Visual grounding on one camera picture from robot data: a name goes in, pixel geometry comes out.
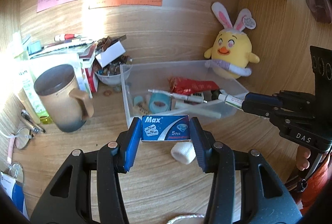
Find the person's right hand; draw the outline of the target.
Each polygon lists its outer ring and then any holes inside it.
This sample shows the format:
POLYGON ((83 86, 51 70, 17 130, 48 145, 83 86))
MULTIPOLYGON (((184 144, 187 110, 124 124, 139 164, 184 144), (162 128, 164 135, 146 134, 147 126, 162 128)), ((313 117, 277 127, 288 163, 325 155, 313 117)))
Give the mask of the person's right hand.
POLYGON ((296 167, 300 171, 308 169, 310 166, 309 157, 311 156, 311 151, 308 148, 305 148, 301 145, 297 148, 296 155, 296 167))

